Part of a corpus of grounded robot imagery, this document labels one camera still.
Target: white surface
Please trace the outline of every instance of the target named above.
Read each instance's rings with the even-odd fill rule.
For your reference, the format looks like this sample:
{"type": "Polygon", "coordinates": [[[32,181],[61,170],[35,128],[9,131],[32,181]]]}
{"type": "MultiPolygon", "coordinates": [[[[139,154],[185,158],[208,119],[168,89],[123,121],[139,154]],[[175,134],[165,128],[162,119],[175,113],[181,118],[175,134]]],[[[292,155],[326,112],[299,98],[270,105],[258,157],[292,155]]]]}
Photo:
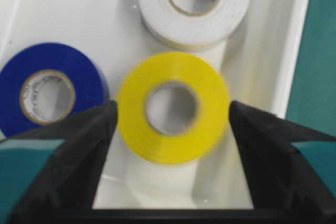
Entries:
{"type": "MultiPolygon", "coordinates": [[[[68,44],[105,74],[112,97],[142,60],[170,48],[142,23],[137,0],[0,0],[0,68],[40,42],[68,44]]],[[[251,0],[233,35],[197,53],[227,80],[232,97],[285,114],[308,0],[251,0]]],[[[251,208],[245,176],[229,130],[206,157],[179,166],[151,164],[115,133],[96,208],[251,208]]]]}
{"type": "Polygon", "coordinates": [[[249,0],[217,0],[197,17],[176,11],[169,0],[139,0],[143,19],[159,40],[178,49],[200,50],[228,37],[239,25],[249,0]]]}

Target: green background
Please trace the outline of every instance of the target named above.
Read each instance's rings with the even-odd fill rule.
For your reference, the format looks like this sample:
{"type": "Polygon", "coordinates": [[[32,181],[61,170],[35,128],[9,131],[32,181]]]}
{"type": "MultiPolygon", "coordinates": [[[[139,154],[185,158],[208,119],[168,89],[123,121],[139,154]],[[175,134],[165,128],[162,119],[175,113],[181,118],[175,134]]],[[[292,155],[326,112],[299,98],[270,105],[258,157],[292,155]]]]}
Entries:
{"type": "Polygon", "coordinates": [[[286,119],[336,136],[336,0],[310,0],[286,119]]]}

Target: white tape roll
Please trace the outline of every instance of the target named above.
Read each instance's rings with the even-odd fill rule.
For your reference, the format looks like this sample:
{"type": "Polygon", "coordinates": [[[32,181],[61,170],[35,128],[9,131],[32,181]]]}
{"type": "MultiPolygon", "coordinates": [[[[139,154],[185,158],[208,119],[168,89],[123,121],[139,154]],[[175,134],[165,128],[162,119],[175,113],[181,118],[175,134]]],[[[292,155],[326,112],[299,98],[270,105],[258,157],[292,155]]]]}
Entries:
{"type": "Polygon", "coordinates": [[[165,44],[200,50],[228,37],[249,0],[139,0],[144,22],[165,44]]]}

